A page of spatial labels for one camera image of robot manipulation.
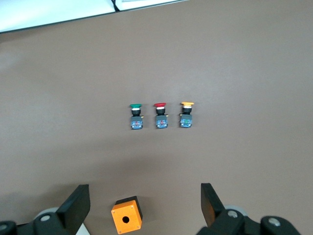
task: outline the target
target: cable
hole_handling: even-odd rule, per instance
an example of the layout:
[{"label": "cable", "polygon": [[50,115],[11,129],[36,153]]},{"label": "cable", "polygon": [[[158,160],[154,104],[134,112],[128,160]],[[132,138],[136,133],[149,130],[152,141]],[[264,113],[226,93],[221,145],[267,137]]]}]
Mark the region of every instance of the cable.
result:
[{"label": "cable", "polygon": [[115,4],[115,0],[111,0],[111,1],[112,1],[112,3],[113,3],[114,10],[115,10],[116,12],[120,11],[120,10],[118,9],[118,7],[116,6],[116,4]]}]

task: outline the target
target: white surface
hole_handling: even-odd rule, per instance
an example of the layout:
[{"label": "white surface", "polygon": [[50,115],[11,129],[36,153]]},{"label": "white surface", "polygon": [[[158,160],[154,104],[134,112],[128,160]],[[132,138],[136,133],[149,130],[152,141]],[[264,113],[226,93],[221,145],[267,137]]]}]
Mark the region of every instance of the white surface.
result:
[{"label": "white surface", "polygon": [[[117,0],[120,10],[129,10],[173,0]],[[115,12],[111,0],[2,0],[0,1],[0,32],[70,21],[83,17]]]}]

